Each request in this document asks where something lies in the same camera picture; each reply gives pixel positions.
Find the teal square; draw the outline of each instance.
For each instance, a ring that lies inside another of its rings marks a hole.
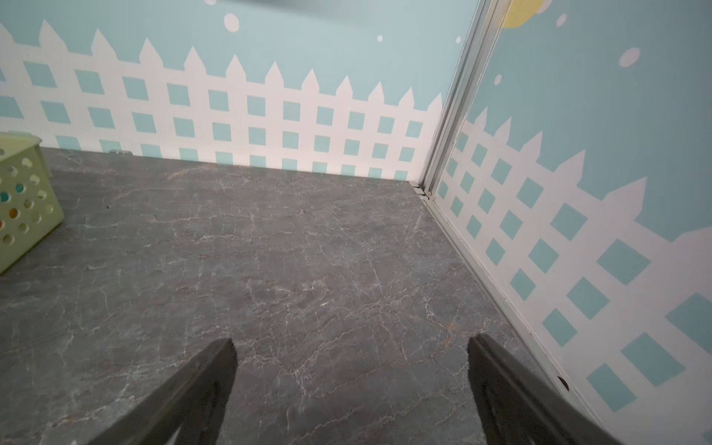
[[[606,272],[623,284],[629,284],[648,265],[650,260],[617,239],[596,261]]]
[[[502,261],[502,257],[504,256],[504,248],[502,248],[502,246],[500,246],[499,243],[493,239],[490,241],[490,245],[487,247],[485,254],[492,260],[494,265],[497,266],[499,262]]]
[[[521,226],[522,220],[517,218],[514,213],[508,210],[507,214],[504,216],[504,219],[502,219],[502,224],[499,225],[499,228],[502,229],[507,236],[514,239]]]
[[[479,234],[480,229],[482,229],[482,223],[478,221],[474,215],[470,216],[470,221],[467,222],[467,227],[465,229],[473,239],[477,238],[477,234]]]
[[[326,173],[326,162],[312,162],[312,172]]]
[[[485,160],[486,154],[487,149],[485,147],[482,147],[480,144],[477,144],[477,147],[475,147],[475,152],[472,154],[471,160],[479,167],[482,167],[482,161]]]
[[[544,187],[527,178],[524,184],[522,184],[522,188],[519,189],[519,193],[517,193],[517,199],[531,209],[534,207],[534,204],[536,204],[543,190]]]
[[[695,293],[665,318],[708,354],[712,354],[712,303]]]
[[[408,129],[405,130],[407,137],[420,137],[420,132],[423,130],[423,123],[414,120],[408,122]]]
[[[445,172],[449,174],[451,177],[455,175],[455,170],[457,170],[457,161],[454,159],[450,159],[450,162],[447,164],[447,168],[445,169]]]
[[[99,73],[94,71],[74,70],[82,93],[104,94],[104,87],[101,85]]]
[[[467,139],[470,137],[466,135],[465,133],[460,133],[460,137],[457,138],[457,143],[455,144],[455,148],[460,150],[461,152],[465,150],[465,145],[467,144]]]
[[[390,135],[393,133],[393,124],[396,120],[393,117],[381,116],[381,120],[378,122],[378,132]]]
[[[334,109],[326,107],[316,108],[316,123],[319,125],[332,125],[334,120]]]
[[[249,114],[250,116],[267,116],[267,103],[265,102],[265,98],[259,98],[257,96],[247,96],[247,114]],[[296,120],[299,120],[298,107]]]
[[[592,320],[609,302],[608,297],[586,278],[581,278],[566,296],[589,320]]]
[[[230,102],[226,91],[208,90],[210,109],[215,111],[230,111]]]
[[[300,104],[298,104],[296,102],[287,102],[286,100],[284,101],[284,107],[283,107],[284,120],[295,120],[295,121],[299,122],[300,111],[301,111]]]
[[[291,131],[282,132],[282,147],[284,148],[299,148],[299,133]]]
[[[484,189],[482,191],[482,195],[480,196],[480,200],[477,201],[477,205],[479,205],[485,213],[489,213],[489,211],[492,210],[492,204],[494,204],[494,195],[490,193],[489,190]]]
[[[566,320],[566,317],[564,317],[558,309],[551,311],[551,314],[544,319],[542,324],[544,328],[549,331],[551,336],[554,337],[554,340],[556,340],[559,346],[568,343],[577,332],[576,329],[571,326],[569,320]]]
[[[185,85],[168,84],[168,101],[173,105],[190,106],[190,97],[188,96],[188,87]]]
[[[142,112],[134,112],[134,126],[136,131],[143,133],[155,133],[156,124],[153,122],[153,116],[144,114]]]
[[[10,98],[8,96],[0,96],[0,116],[24,119],[15,98]]]
[[[386,144],[373,144],[373,154],[371,157],[376,159],[386,159],[386,154],[388,153],[388,145]]]
[[[469,193],[470,189],[472,188],[472,184],[474,183],[475,178],[468,172],[465,172],[465,174],[462,176],[462,181],[460,181],[460,188],[462,188],[465,193]]]
[[[605,363],[586,377],[586,380],[613,412],[636,399],[625,383]]]
[[[297,170],[297,160],[296,159],[287,159],[285,157],[282,158],[282,170]]]
[[[32,85],[36,87],[57,88],[49,65],[44,63],[25,62],[25,69],[30,76]]]
[[[67,114],[67,109],[64,108],[63,103],[59,102],[46,102],[42,100],[40,102],[42,108],[45,111],[45,116],[50,122],[56,122],[58,124],[69,124],[69,115]]]
[[[398,157],[398,160],[403,162],[411,162],[413,160],[414,154],[415,149],[413,147],[403,147],[401,149],[401,155]]]
[[[551,221],[551,226],[571,241],[588,220],[569,204],[564,204]]]
[[[184,161],[198,162],[198,150],[192,148],[179,148],[180,158]]]
[[[213,122],[213,139],[222,140],[225,142],[232,141],[230,124],[221,124],[218,122]]]
[[[512,278],[512,281],[509,283],[514,288],[514,291],[519,294],[524,301],[529,298],[529,295],[531,295],[536,287],[531,278],[529,278],[529,276],[521,269],[514,274],[514,278]]]
[[[143,79],[124,76],[124,88],[129,99],[148,100],[148,90]]]
[[[328,136],[314,136],[314,151],[328,153],[331,138]]]
[[[99,145],[104,153],[111,153],[112,150],[121,151],[121,144],[115,140],[99,140]]]
[[[378,169],[376,167],[371,167],[368,169],[368,177],[381,179],[381,174],[383,174],[383,169]]]
[[[363,122],[366,120],[366,115],[362,112],[352,111],[349,114],[348,127],[352,130],[363,130]]]
[[[73,136],[57,136],[57,144],[60,148],[65,150],[81,150],[82,147],[79,145],[79,139]]]
[[[267,145],[267,130],[264,128],[250,127],[247,135],[252,145]]]
[[[267,157],[250,155],[250,167],[267,168]]]
[[[458,197],[455,197],[455,199],[452,200],[450,210],[452,210],[452,213],[455,215],[455,217],[460,216],[460,211],[462,210],[462,201],[460,201]]]
[[[215,162],[217,164],[232,165],[232,153],[215,152]]]
[[[630,342],[621,349],[621,353],[654,387],[660,386],[685,370],[680,362],[647,333]]]
[[[536,242],[534,248],[529,253],[529,259],[543,272],[547,273],[554,261],[559,258],[559,254],[544,242],[541,238]]]
[[[176,136],[195,137],[195,128],[191,119],[174,117],[173,125],[176,127]]]
[[[510,170],[512,170],[512,166],[499,159],[497,165],[494,166],[494,170],[492,170],[492,177],[500,184],[504,184]]]
[[[114,120],[111,118],[111,111],[106,108],[89,107],[89,116],[95,127],[114,128]]]
[[[438,189],[438,195],[442,198],[445,199],[445,195],[447,195],[447,184],[445,182],[440,183],[440,188]]]
[[[158,145],[141,144],[141,153],[144,157],[162,157],[161,147]]]
[[[347,165],[347,164],[342,164],[341,165],[341,174],[345,176],[353,176],[356,174],[356,166],[355,165]]]
[[[359,144],[360,142],[357,140],[346,139],[346,143],[344,144],[344,155],[357,156]]]

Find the yellow moon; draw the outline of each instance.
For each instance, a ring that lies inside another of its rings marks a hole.
[[[504,20],[505,28],[517,28],[531,19],[536,11],[544,4],[544,0],[512,0],[507,18]]]

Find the light blue wall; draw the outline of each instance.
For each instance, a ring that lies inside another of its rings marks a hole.
[[[473,0],[4,0],[0,22],[16,43],[38,46],[47,20],[69,51],[90,53],[97,28],[125,61],[138,61],[148,38],[168,68],[182,69],[194,46],[208,74],[225,75],[233,54],[252,82],[263,82],[274,61],[286,86],[299,88],[314,69],[322,93],[333,94],[346,75],[354,97],[365,99],[382,82],[386,103],[397,105],[413,87],[426,109],[447,93]],[[223,25],[227,13],[236,33]],[[383,42],[377,41],[383,36]]]
[[[647,177],[637,221],[669,241],[712,226],[711,23],[706,0],[553,0],[502,31],[468,119],[511,117],[517,150],[543,131],[551,170],[586,150],[579,187],[599,199]]]

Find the picket fence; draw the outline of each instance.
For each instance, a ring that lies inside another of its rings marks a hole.
[[[552,172],[537,163],[541,132],[517,151],[507,145],[511,119],[494,135],[484,131],[486,119],[487,109],[474,123],[464,123],[462,133],[468,136],[467,142],[462,151],[453,149],[451,158],[458,165],[452,176],[444,174],[447,193],[444,198],[435,194],[436,205],[538,342],[567,374],[572,390],[583,396],[614,434],[625,443],[696,444],[700,434],[712,427],[709,424],[712,386],[703,377],[712,371],[712,356],[665,316],[695,293],[712,296],[712,228],[667,241],[635,221],[643,206],[645,178],[610,192],[603,200],[596,199],[577,186],[583,173],[584,152]],[[481,166],[471,160],[477,145],[487,149]],[[503,184],[492,177],[500,159],[511,165]],[[475,178],[469,193],[460,185],[465,172]],[[517,198],[527,178],[543,188],[533,208]],[[484,189],[495,197],[488,212],[478,205]],[[455,197],[463,203],[458,216],[452,210]],[[571,241],[551,225],[564,203],[587,217]],[[508,211],[522,221],[513,239],[500,227]],[[481,223],[476,237],[467,231],[471,216]],[[504,250],[497,264],[486,254],[493,239]],[[540,239],[558,254],[547,272],[529,258]],[[616,240],[650,261],[627,285],[597,263]],[[526,299],[511,284],[520,269],[535,284]],[[591,320],[567,297],[582,277],[610,300]],[[577,331],[563,346],[556,343],[543,325],[554,309]],[[685,367],[682,375],[659,387],[643,378],[620,352],[642,333],[648,333]],[[603,402],[586,380],[604,363],[636,397],[617,412]],[[670,407],[680,409],[671,413]]]
[[[39,47],[16,45],[10,33],[0,26],[0,48],[3,50],[0,52],[0,69],[5,77],[5,81],[0,82],[0,95],[13,98],[23,115],[23,118],[15,118],[4,113],[5,116],[0,117],[0,130],[32,132],[41,137],[47,147],[61,145],[57,136],[65,141],[64,137],[75,137],[81,150],[101,151],[100,141],[116,141],[122,150],[129,150],[134,155],[159,153],[161,157],[180,159],[182,148],[190,149],[187,152],[197,154],[197,159],[194,156],[193,159],[203,162],[224,162],[231,156],[234,164],[282,168],[286,165],[283,160],[290,159],[290,166],[293,168],[296,163],[299,170],[333,174],[344,171],[357,176],[370,174],[385,179],[415,180],[422,169],[442,109],[440,96],[427,110],[414,109],[412,90],[408,90],[398,106],[387,105],[380,83],[368,100],[356,100],[348,77],[335,95],[322,94],[313,70],[300,90],[285,88],[276,63],[264,83],[248,82],[236,56],[225,77],[207,75],[194,48],[187,56],[184,70],[168,69],[164,68],[148,40],[141,50],[139,63],[120,61],[99,30],[91,56],[69,53],[46,21],[39,41]],[[24,62],[49,66],[57,88],[33,85]],[[83,93],[75,70],[98,73],[104,94]],[[149,100],[129,99],[122,79],[125,76],[143,79]],[[169,83],[187,87],[189,106],[171,104]],[[227,92],[229,111],[211,109],[209,90]],[[248,114],[248,96],[264,99],[264,116]],[[70,124],[49,122],[41,101],[63,104]],[[300,104],[299,121],[284,119],[285,101]],[[333,109],[332,125],[316,123],[318,107]],[[114,128],[94,126],[88,108],[108,109]],[[365,115],[361,130],[348,128],[351,112]],[[156,131],[137,131],[133,113],[151,115]],[[177,135],[176,117],[192,121],[194,137]],[[394,119],[389,134],[378,131],[381,117]],[[411,121],[422,124],[419,132],[416,123],[408,131]],[[230,126],[231,140],[215,140],[214,122]],[[283,132],[299,134],[297,149],[283,147]],[[325,149],[323,138],[315,144],[317,136],[329,138],[327,152],[315,150],[316,147]],[[359,142],[357,155],[345,154],[346,140]],[[387,145],[384,157],[382,146],[376,150],[378,157],[374,157],[375,144]],[[412,151],[412,157],[401,156],[403,147],[413,149],[406,150]]]

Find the gray marble floor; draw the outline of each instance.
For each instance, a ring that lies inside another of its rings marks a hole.
[[[82,444],[234,339],[222,444],[483,444],[466,341],[533,358],[407,183],[45,150],[0,276],[0,443]]]

